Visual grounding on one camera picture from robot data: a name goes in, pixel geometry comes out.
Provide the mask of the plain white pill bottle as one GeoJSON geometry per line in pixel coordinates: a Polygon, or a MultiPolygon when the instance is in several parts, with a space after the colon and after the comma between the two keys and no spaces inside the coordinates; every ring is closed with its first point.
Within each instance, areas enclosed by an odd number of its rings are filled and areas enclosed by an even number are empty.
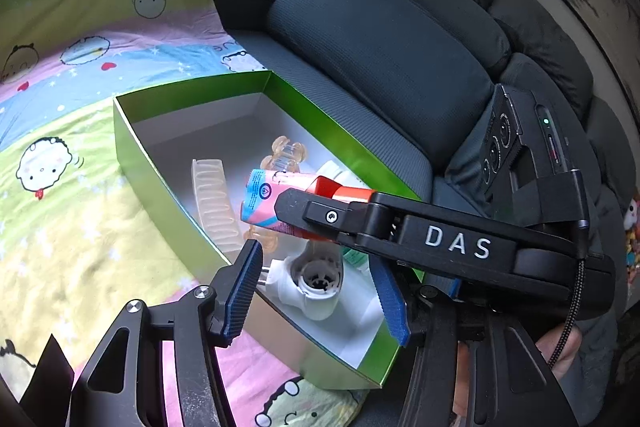
{"type": "Polygon", "coordinates": [[[352,170],[349,170],[342,165],[338,165],[333,160],[326,161],[317,171],[317,176],[324,176],[326,179],[330,179],[343,186],[368,188],[352,170]]]}

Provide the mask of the clear rectangular hair claw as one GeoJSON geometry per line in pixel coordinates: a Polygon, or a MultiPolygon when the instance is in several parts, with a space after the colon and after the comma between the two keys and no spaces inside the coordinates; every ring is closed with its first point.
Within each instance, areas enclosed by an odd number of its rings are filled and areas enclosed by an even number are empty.
{"type": "Polygon", "coordinates": [[[218,251],[232,261],[244,239],[231,205],[224,165],[220,159],[193,159],[191,176],[198,223],[218,251]]]}

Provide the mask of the white plug-in device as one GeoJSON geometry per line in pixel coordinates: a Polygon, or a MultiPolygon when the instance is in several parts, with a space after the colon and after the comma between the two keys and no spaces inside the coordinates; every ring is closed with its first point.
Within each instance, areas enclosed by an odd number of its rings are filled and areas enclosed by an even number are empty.
{"type": "Polygon", "coordinates": [[[272,259],[262,268],[258,287],[270,299],[299,309],[307,319],[326,320],[335,310],[344,281],[342,250],[326,242],[308,241],[304,250],[272,259]]]}

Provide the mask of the orange translucent hair claw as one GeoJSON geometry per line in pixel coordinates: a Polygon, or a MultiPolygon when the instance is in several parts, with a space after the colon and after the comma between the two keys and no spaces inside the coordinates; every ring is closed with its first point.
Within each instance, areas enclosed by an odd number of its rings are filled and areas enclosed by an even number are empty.
{"type": "MultiPolygon", "coordinates": [[[[299,172],[299,165],[307,157],[304,144],[293,142],[285,135],[280,135],[272,142],[271,154],[262,158],[260,168],[287,172],[299,172]]],[[[266,255],[273,254],[279,242],[279,235],[275,231],[251,225],[244,233],[244,239],[257,239],[262,244],[266,255]]]]}

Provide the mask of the pink bottle orange cap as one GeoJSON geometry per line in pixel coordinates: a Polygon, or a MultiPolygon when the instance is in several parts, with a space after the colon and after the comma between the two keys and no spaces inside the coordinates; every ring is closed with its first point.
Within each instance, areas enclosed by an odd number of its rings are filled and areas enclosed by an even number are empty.
{"type": "Polygon", "coordinates": [[[301,239],[334,242],[347,230],[346,213],[367,205],[370,188],[343,186],[316,174],[254,169],[240,218],[248,225],[301,239]]]}

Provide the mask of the small white bottle green label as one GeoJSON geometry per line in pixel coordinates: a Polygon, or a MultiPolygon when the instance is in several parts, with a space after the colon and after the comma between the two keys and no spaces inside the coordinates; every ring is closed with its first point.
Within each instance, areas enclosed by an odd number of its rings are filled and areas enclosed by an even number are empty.
{"type": "Polygon", "coordinates": [[[343,259],[354,268],[362,268],[369,263],[369,255],[362,253],[361,251],[356,251],[354,248],[345,247],[343,251],[343,259]]]}

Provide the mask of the plush toy pile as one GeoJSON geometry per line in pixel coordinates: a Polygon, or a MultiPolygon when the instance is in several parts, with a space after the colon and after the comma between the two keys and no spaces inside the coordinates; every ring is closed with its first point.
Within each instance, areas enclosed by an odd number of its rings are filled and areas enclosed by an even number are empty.
{"type": "Polygon", "coordinates": [[[624,217],[626,234],[626,267],[628,284],[634,283],[639,272],[640,257],[640,225],[639,225],[639,196],[634,196],[627,207],[624,217]]]}

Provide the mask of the dark grey sofa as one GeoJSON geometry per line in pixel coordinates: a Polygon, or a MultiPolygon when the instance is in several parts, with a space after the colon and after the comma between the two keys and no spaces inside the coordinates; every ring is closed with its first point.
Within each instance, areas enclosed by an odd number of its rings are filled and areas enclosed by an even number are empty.
{"type": "Polygon", "coordinates": [[[562,379],[578,423],[610,415],[627,306],[623,231],[638,169],[606,101],[610,75],[559,0],[238,0],[221,15],[267,68],[335,117],[423,198],[482,209],[480,135],[499,80],[548,95],[594,212],[594,239],[616,266],[613,308],[582,324],[562,379]]]}

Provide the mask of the green cardboard box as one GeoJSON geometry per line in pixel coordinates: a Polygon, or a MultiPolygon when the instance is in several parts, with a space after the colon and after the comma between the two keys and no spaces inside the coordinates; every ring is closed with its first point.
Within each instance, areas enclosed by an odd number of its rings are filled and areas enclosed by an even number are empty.
{"type": "MultiPolygon", "coordinates": [[[[239,233],[247,230],[241,218],[247,179],[278,136],[306,146],[305,172],[333,162],[367,186],[411,195],[381,159],[273,72],[188,79],[119,95],[114,130],[117,159],[134,193],[172,251],[204,283],[229,259],[203,228],[194,160],[221,162],[224,217],[239,233]]],[[[258,294],[245,327],[292,371],[326,389],[380,387],[398,352],[370,277],[352,267],[327,319],[312,321],[258,294]]]]}

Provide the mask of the colourful cartoon bed sheet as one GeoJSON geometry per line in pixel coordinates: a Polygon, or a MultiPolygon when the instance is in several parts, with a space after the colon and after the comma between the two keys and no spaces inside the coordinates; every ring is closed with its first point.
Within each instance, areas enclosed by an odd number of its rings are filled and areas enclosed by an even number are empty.
{"type": "Polygon", "coordinates": [[[1,376],[15,398],[49,338],[77,365],[134,291],[191,285],[120,169],[113,98],[239,72],[220,21],[237,1],[1,0],[1,376]]]}

